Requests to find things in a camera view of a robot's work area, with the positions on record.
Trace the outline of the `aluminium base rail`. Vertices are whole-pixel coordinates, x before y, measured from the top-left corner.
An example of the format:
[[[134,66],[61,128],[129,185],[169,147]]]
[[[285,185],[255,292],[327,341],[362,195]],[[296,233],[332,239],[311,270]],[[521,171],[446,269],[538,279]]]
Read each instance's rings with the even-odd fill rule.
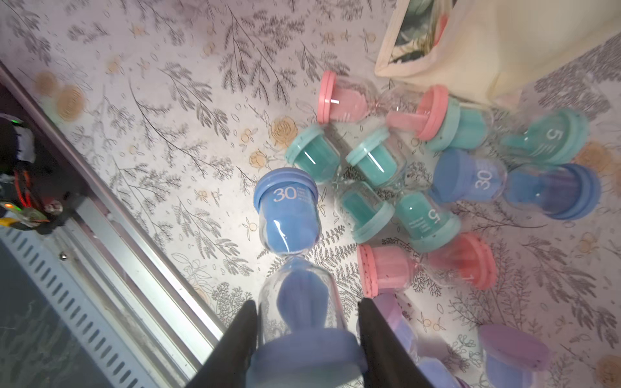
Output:
[[[186,386],[217,345],[223,326],[6,66],[1,87],[50,153],[86,185],[53,239],[55,247],[70,253],[68,273],[103,307],[157,386]]]

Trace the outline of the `teal hourglass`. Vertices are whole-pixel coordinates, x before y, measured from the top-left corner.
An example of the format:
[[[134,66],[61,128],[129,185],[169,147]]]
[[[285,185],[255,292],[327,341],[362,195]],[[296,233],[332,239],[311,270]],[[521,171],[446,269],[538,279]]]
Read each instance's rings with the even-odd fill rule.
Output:
[[[394,217],[394,206],[367,182],[345,176],[341,148],[323,126],[312,124],[304,129],[286,150],[286,161],[305,171],[318,185],[332,187],[335,209],[350,226],[356,243],[374,239]]]

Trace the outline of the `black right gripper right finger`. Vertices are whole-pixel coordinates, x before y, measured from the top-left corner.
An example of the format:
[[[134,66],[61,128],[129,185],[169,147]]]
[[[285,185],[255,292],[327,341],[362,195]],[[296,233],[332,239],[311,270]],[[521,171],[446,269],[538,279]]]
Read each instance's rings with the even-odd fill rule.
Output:
[[[368,370],[364,387],[431,387],[369,298],[358,304],[360,341]]]

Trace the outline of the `teal hourglass number five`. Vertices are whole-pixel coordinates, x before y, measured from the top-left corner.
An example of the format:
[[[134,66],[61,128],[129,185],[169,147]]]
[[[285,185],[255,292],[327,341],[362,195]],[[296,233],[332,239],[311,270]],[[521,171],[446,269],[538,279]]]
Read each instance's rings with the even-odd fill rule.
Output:
[[[561,165],[577,156],[589,135],[587,117],[571,108],[539,116],[496,114],[451,98],[440,129],[425,147],[438,153],[449,148],[475,150],[489,142],[502,158],[516,163]]]

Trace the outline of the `blue hourglass front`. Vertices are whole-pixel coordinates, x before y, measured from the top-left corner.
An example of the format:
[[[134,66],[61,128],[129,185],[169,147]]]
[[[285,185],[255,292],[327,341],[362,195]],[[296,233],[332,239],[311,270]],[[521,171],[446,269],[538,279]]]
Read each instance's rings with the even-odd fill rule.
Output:
[[[248,387],[339,387],[367,370],[336,281],[307,258],[320,240],[318,198],[315,181],[297,168],[271,171],[256,185],[260,240],[283,262],[260,291]]]

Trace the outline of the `purple hourglass lavender cap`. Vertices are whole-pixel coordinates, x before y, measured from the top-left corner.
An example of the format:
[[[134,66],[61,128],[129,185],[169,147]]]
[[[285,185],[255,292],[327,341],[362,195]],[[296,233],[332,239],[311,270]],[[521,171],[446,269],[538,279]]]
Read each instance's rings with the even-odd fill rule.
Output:
[[[545,387],[551,350],[536,337],[500,324],[478,329],[485,373],[492,387]]]

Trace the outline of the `pink hourglass lower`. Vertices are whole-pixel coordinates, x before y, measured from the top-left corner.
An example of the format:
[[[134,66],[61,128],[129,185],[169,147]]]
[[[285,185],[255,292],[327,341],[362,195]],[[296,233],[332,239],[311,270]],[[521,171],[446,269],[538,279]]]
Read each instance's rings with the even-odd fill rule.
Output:
[[[401,247],[357,246],[357,262],[365,297],[402,291],[421,273],[440,286],[471,286],[487,290],[496,284],[493,250],[473,233],[461,233],[444,247],[415,259]]]

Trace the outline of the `canvas tote bag floral print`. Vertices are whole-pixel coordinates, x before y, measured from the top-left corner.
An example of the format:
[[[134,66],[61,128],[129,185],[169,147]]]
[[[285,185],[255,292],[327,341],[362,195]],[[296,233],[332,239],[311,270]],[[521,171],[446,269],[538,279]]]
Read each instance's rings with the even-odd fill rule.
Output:
[[[620,32],[618,1],[448,1],[446,24],[434,16],[430,51],[404,61],[395,50],[411,4],[396,3],[375,75],[420,88],[441,84],[503,108],[515,107],[527,84]]]

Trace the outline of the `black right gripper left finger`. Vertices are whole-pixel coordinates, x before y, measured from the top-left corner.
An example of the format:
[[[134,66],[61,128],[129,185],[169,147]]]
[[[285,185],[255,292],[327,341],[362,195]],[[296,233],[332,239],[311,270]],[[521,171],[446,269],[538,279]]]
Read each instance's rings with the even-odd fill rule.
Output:
[[[256,345],[257,308],[253,300],[247,300],[186,387],[245,387]]]

